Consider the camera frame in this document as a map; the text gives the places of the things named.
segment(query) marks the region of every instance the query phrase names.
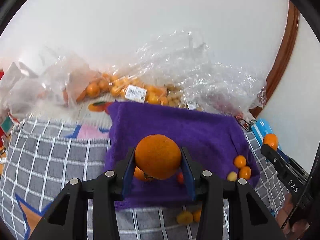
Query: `bag of oranges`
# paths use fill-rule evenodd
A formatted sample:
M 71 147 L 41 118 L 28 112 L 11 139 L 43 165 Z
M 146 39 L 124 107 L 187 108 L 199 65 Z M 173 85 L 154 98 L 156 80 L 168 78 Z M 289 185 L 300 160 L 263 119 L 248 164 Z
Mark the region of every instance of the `bag of oranges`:
M 109 92 L 110 80 L 74 53 L 60 56 L 39 77 L 45 92 L 41 98 L 57 105 L 75 106 L 85 98 L 97 98 Z

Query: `cable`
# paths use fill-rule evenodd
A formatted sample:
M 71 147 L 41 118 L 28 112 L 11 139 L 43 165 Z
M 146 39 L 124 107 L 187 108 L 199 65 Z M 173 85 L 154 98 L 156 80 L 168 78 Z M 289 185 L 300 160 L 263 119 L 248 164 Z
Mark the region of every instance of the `cable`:
M 298 202 L 296 203 L 296 205 L 294 206 L 294 208 L 291 210 L 290 214 L 288 215 L 287 219 L 284 221 L 284 223 L 282 224 L 281 226 L 281 230 L 284 229 L 285 225 L 288 223 L 288 221 L 290 220 L 290 218 L 292 217 L 293 213 L 296 211 L 296 209 L 298 208 L 304 194 L 306 193 L 308 187 L 309 187 L 309 184 L 311 182 L 311 179 L 312 179 L 312 176 L 313 176 L 313 173 L 315 172 L 316 168 L 317 168 L 317 164 L 318 164 L 318 160 L 320 158 L 320 142 L 319 142 L 319 145 L 318 145 L 318 150 L 316 152 L 316 157 L 315 157 L 315 160 L 313 161 L 313 165 L 312 165 L 312 168 L 311 168 L 311 172 L 310 172 L 310 175 L 307 179 L 307 182 L 306 182 L 306 185 L 303 189 L 303 192 L 301 194 L 301 196 L 299 197 L 299 200 Z

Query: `finger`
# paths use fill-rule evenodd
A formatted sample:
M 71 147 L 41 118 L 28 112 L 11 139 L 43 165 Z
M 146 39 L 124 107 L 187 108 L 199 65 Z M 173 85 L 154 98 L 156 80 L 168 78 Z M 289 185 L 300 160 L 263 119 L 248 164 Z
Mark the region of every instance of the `finger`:
M 301 219 L 297 222 L 295 222 L 292 226 L 292 231 L 293 232 L 304 232 L 308 229 L 309 224 L 305 219 Z
M 278 212 L 278 215 L 276 217 L 276 221 L 278 222 L 278 225 L 281 227 L 286 218 L 288 217 L 288 214 L 284 211 L 284 209 L 280 209 Z M 290 225 L 287 223 L 283 229 L 283 233 L 286 235 L 290 232 Z
M 288 193 L 288 194 L 285 196 L 283 209 L 285 210 L 285 212 L 286 212 L 288 215 L 289 215 L 289 213 L 291 212 L 291 210 L 293 209 L 292 195 L 291 195 L 291 193 Z

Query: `plastic wrap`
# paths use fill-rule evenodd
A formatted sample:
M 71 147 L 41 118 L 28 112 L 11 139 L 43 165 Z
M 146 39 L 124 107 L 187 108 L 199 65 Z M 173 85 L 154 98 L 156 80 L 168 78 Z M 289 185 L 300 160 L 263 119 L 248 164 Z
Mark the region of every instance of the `plastic wrap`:
M 40 76 L 12 64 L 0 81 L 0 102 L 18 117 L 39 99 L 74 107 L 107 92 L 118 99 L 233 116 L 262 107 L 263 73 L 214 64 L 212 55 L 198 31 L 159 36 L 139 48 L 132 63 L 101 72 L 74 53 L 46 48 L 40 55 L 45 68 Z
M 128 85 L 133 84 L 145 88 L 145 101 L 153 104 L 234 116 L 263 107 L 264 73 L 213 64 L 212 54 L 199 32 L 159 36 L 136 51 L 136 63 L 109 70 L 111 94 L 124 99 Z
M 109 79 L 89 65 L 78 55 L 61 55 L 55 64 L 48 67 L 39 77 L 45 89 L 44 98 L 57 105 L 73 107 L 85 97 L 95 98 L 109 92 Z
M 38 76 L 21 62 L 13 62 L 0 80 L 1 115 L 24 117 L 33 106 L 41 86 Z

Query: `large orange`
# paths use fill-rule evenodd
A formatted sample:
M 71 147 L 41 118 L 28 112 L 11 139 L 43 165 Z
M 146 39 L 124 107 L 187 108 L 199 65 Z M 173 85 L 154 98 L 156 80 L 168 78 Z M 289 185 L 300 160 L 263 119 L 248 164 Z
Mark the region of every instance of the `large orange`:
M 178 145 L 162 134 L 149 135 L 137 145 L 134 158 L 145 174 L 155 179 L 167 179 L 180 167 L 181 152 Z
M 278 137 L 273 133 L 266 134 L 262 143 L 268 144 L 275 151 L 278 149 Z

